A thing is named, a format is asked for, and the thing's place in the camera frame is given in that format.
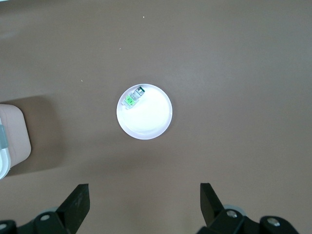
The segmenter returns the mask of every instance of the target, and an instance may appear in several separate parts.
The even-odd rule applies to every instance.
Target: bolt
[[[237,218],[237,214],[235,211],[227,211],[226,214],[231,218]]]
[[[49,218],[50,218],[50,215],[49,215],[49,214],[46,214],[46,215],[42,216],[42,217],[40,218],[40,220],[41,220],[41,221],[45,221],[45,220],[47,220],[47,219],[49,219]]]
[[[281,224],[278,222],[278,220],[275,219],[275,218],[268,218],[268,223],[270,223],[271,225],[276,226],[276,227],[278,227],[278,226],[281,225]]]
[[[5,229],[8,225],[6,223],[0,224],[0,230]]]

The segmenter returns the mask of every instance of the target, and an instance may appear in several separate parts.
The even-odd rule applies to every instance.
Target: white plate
[[[127,110],[121,102],[138,87],[145,93],[134,107]],[[130,136],[149,140],[161,135],[172,119],[172,105],[164,91],[151,84],[138,84],[124,92],[117,104],[117,119]]]

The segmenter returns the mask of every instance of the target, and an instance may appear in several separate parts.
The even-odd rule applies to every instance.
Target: white plastic container
[[[27,159],[31,146],[24,115],[19,108],[0,104],[0,179]]]

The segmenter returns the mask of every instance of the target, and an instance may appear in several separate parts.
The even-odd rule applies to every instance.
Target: container lid
[[[123,100],[137,88],[144,89],[133,108],[127,110]],[[124,92],[117,104],[117,119],[122,129],[130,136],[148,140],[158,137],[168,128],[172,119],[172,105],[160,88],[151,84],[138,84]]]
[[[0,179],[4,178],[11,168],[8,140],[0,118]]]

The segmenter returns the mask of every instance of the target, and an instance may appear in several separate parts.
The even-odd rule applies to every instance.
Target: clear bottle
[[[133,93],[126,96],[126,98],[121,102],[129,110],[134,107],[139,101],[139,98],[145,93],[145,90],[140,86]]]

